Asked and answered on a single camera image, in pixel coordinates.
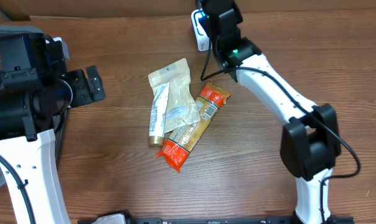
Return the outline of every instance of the wooden table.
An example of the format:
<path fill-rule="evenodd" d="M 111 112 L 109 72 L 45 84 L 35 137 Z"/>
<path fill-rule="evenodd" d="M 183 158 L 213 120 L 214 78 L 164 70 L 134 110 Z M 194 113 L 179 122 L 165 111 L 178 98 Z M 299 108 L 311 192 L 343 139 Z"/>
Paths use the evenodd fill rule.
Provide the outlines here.
<path fill-rule="evenodd" d="M 331 182 L 333 214 L 376 223 L 376 10 L 244 14 L 254 41 L 300 93 L 333 105 L 341 136 L 362 159 L 362 172 Z M 177 173 L 148 148 L 153 93 L 147 75 L 181 58 L 196 97 L 205 54 L 198 53 L 189 16 L 136 17 L 31 24 L 67 41 L 70 70 L 96 65 L 105 101 L 70 113 L 59 178 L 73 223 L 113 210 L 136 217 L 254 218 L 290 215 L 293 176 L 280 159 L 281 126 L 228 75 L 212 79 L 232 97 Z M 215 60 L 208 72 L 216 71 Z M 335 174 L 355 163 L 343 149 Z M 0 223 L 14 223 L 7 187 Z"/>

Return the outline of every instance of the wooden tabletop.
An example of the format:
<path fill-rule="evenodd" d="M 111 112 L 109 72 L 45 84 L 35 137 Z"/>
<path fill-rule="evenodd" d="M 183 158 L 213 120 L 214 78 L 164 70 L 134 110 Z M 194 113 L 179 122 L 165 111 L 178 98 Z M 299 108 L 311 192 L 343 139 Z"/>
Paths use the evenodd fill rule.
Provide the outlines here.
<path fill-rule="evenodd" d="M 376 10 L 244 14 L 242 35 L 307 98 L 330 103 L 341 136 L 362 172 L 332 180 L 332 214 L 376 223 Z M 197 51 L 189 16 L 16 22 L 40 27 L 69 46 L 69 70 L 96 65 L 106 100 L 71 111 L 59 178 L 73 223 L 113 210 L 136 217 L 254 218 L 291 215 L 294 177 L 280 159 L 281 126 L 228 75 L 213 83 L 232 93 L 181 173 L 148 148 L 153 93 L 148 74 L 181 58 L 195 98 L 206 55 Z M 212 58 L 208 73 L 216 71 Z M 355 170 L 342 149 L 335 174 Z M 0 223 L 14 223 L 7 187 Z"/>

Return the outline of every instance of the orange and red packaging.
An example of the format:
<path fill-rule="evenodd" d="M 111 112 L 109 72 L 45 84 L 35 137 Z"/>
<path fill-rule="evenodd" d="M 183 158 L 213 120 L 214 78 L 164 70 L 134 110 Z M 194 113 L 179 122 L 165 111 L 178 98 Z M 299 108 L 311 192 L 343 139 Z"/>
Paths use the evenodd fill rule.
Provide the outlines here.
<path fill-rule="evenodd" d="M 171 167 L 180 172 L 181 166 L 230 95 L 231 93 L 210 82 L 207 83 L 195 100 L 200 121 L 175 129 L 156 157 L 163 156 Z"/>

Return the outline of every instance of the transparent plastic bag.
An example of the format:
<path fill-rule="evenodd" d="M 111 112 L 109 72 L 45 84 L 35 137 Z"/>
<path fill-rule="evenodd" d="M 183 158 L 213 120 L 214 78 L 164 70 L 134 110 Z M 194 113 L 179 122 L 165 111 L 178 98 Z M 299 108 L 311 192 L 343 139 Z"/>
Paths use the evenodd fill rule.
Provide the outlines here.
<path fill-rule="evenodd" d="M 190 71 L 185 58 L 152 72 L 148 79 L 153 90 L 159 85 L 170 83 L 165 133 L 200 121 L 195 101 L 189 93 Z"/>

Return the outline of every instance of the snack bar wrapper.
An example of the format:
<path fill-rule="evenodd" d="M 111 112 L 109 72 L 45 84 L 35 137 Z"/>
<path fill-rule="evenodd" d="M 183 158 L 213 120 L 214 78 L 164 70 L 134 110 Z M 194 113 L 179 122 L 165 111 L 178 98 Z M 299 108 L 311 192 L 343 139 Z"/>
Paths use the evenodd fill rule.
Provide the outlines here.
<path fill-rule="evenodd" d="M 200 121 L 175 129 L 156 157 L 163 156 L 171 167 L 180 172 L 190 152 L 230 95 L 229 92 L 207 83 L 195 100 Z"/>

